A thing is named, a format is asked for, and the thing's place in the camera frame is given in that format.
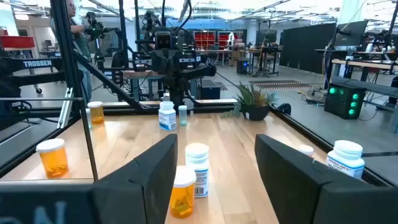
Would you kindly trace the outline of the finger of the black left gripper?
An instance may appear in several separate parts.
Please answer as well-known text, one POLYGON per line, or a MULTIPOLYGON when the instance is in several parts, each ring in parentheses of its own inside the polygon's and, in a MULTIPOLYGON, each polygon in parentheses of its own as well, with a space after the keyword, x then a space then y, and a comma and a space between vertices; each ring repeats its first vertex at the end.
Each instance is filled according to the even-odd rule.
POLYGON ((148 53, 145 52, 133 52, 132 53, 132 67, 135 72, 144 72, 150 70, 152 66, 152 60, 148 53))
POLYGON ((202 55, 201 54, 183 54, 179 57, 179 69, 180 72, 184 70, 189 70, 196 68, 201 64, 202 55))

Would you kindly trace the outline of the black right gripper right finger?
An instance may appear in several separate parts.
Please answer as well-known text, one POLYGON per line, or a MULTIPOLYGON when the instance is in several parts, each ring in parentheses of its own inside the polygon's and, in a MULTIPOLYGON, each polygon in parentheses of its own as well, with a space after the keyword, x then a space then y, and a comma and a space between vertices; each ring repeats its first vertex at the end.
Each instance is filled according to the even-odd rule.
POLYGON ((265 134, 254 150, 280 223, 397 223, 397 188, 350 177, 265 134))

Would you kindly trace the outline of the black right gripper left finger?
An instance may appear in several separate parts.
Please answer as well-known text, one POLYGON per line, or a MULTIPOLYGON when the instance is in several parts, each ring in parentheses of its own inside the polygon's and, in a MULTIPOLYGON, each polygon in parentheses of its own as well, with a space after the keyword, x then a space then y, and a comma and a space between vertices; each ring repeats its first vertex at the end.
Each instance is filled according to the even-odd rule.
POLYGON ((1 223, 164 223, 178 137, 169 134, 96 182, 1 185, 1 223))

